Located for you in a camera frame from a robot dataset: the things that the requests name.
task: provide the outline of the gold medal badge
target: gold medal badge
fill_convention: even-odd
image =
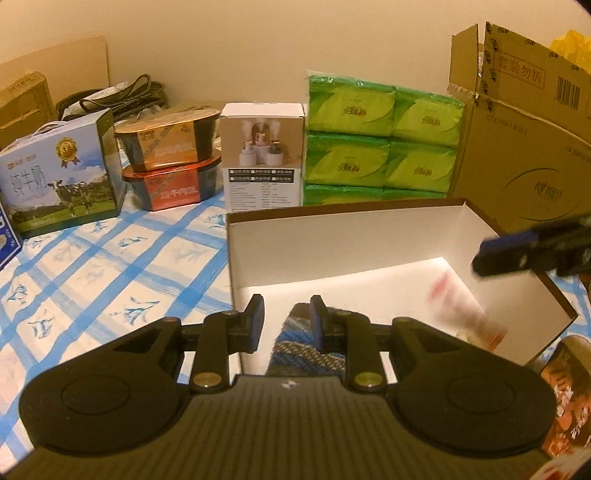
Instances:
[[[76,157],[78,147],[71,138],[62,138],[56,146],[57,156],[61,158],[61,166],[67,168],[68,162],[76,165],[80,160]]]

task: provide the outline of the beige wall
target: beige wall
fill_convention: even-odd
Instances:
[[[303,100],[306,69],[444,92],[452,34],[486,20],[591,35],[574,0],[0,0],[0,61],[99,33],[112,81],[148,72],[173,101]]]

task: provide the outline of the open white box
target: open white box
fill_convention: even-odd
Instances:
[[[434,285],[450,271],[456,291],[463,290],[462,301],[480,305],[491,322],[507,329],[494,353],[526,364],[577,313],[544,274],[481,279],[472,273],[480,243],[498,233],[474,205],[457,199],[229,214],[234,307],[243,310],[254,293],[265,299],[259,349],[242,355],[242,371],[265,373],[291,308],[314,294],[328,306],[361,312],[372,323],[409,316],[455,335],[461,328],[429,300]],[[393,381],[389,362],[384,367]]]

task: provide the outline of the brass screw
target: brass screw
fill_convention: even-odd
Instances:
[[[214,372],[201,372],[193,376],[193,383],[198,387],[217,387],[222,382],[222,377]]]
[[[363,388],[379,387],[384,382],[384,378],[375,372],[363,372],[355,375],[355,383]]]

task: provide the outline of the blue and white tablecloth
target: blue and white tablecloth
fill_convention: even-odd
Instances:
[[[196,323],[230,308],[222,194],[160,212],[133,200],[118,218],[27,240],[0,271],[0,472],[32,448],[18,417],[30,379],[163,316]],[[563,336],[591,336],[579,279],[554,281],[580,313]]]

